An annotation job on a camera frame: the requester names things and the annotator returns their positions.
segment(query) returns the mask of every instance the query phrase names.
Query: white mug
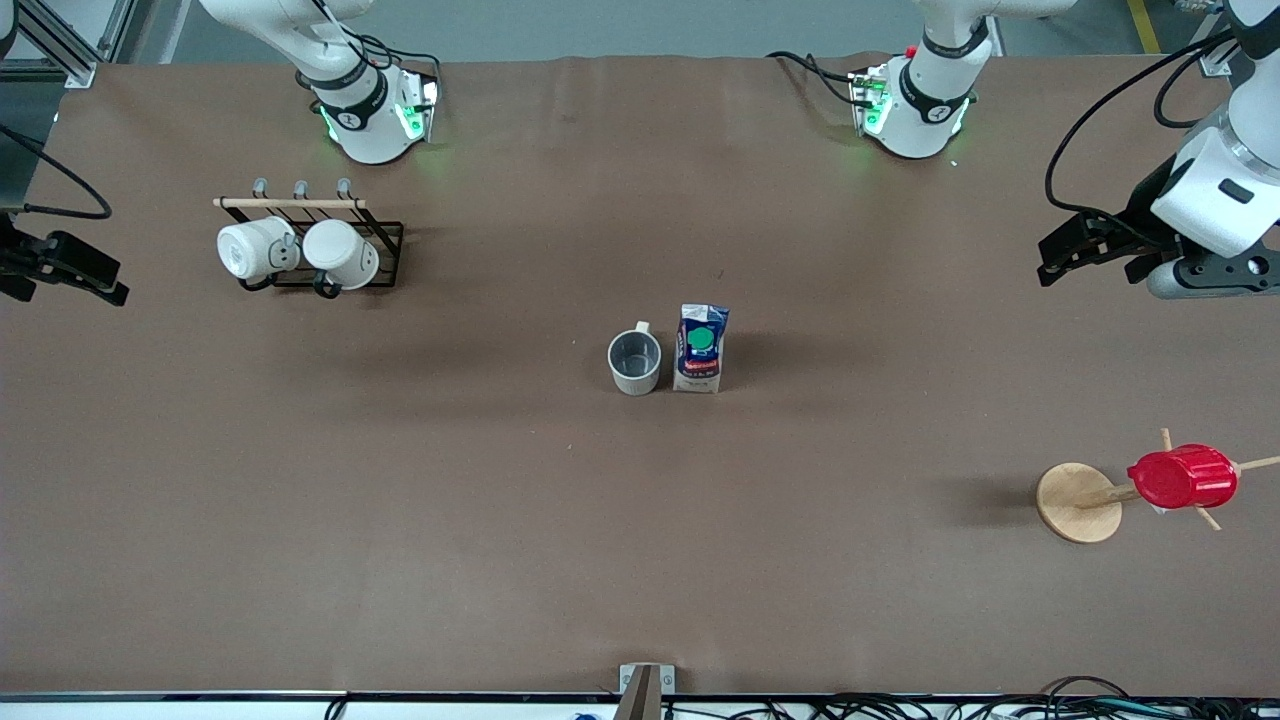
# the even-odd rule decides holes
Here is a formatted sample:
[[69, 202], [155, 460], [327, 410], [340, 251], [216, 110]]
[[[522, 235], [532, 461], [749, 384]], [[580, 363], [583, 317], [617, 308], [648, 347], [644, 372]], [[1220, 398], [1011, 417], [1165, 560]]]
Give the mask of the white mug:
[[307, 263], [324, 272], [324, 282], [342, 290], [357, 290], [378, 274], [378, 250], [360, 237], [351, 223], [320, 220], [302, 238]]
[[658, 386], [662, 346], [649, 333], [649, 323], [636, 323], [636, 329], [620, 333], [609, 343], [609, 370], [613, 383], [627, 395], [645, 395]]
[[242, 281], [292, 270], [301, 255], [293, 225], [275, 215], [218, 232], [218, 256], [227, 272]]

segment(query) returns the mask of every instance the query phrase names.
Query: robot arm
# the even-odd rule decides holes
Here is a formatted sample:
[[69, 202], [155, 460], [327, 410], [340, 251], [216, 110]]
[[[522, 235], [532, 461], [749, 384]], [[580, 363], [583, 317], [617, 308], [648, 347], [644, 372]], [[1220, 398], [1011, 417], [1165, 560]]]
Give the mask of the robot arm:
[[913, 55], [900, 55], [855, 76], [854, 110], [860, 133], [904, 158], [940, 152], [960, 132], [973, 83], [992, 53], [987, 15], [1039, 18], [1065, 13], [1075, 0], [914, 0], [924, 36]]
[[1280, 293], [1280, 0], [1229, 0], [1253, 76], [1147, 177], [1116, 218], [1078, 214], [1041, 241], [1048, 286], [1078, 266], [1137, 255], [1130, 283], [1161, 299]]
[[381, 164], [426, 140], [438, 78], [357, 51], [340, 20], [374, 0], [200, 0], [218, 22], [244, 31], [292, 61], [320, 99], [329, 137], [357, 163]]

